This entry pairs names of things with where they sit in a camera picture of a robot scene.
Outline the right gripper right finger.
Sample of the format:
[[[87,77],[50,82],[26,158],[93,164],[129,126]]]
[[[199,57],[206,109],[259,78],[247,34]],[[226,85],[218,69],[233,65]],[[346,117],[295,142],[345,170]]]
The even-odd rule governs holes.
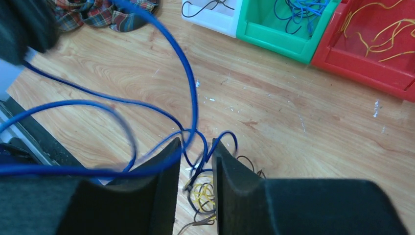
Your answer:
[[[261,178],[215,139],[220,235],[406,235],[387,194],[363,179]]]

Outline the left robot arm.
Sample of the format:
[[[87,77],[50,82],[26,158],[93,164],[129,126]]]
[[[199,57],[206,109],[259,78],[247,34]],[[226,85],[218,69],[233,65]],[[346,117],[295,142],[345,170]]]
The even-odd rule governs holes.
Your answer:
[[[45,53],[55,47],[59,30],[46,0],[0,2],[0,58],[22,65],[29,48]]]

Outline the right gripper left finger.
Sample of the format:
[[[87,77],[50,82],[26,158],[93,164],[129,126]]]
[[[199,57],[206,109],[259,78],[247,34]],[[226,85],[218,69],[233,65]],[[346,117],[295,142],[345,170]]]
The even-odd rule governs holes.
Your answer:
[[[3,235],[170,235],[180,163],[140,178],[99,185],[75,177],[3,177]]]

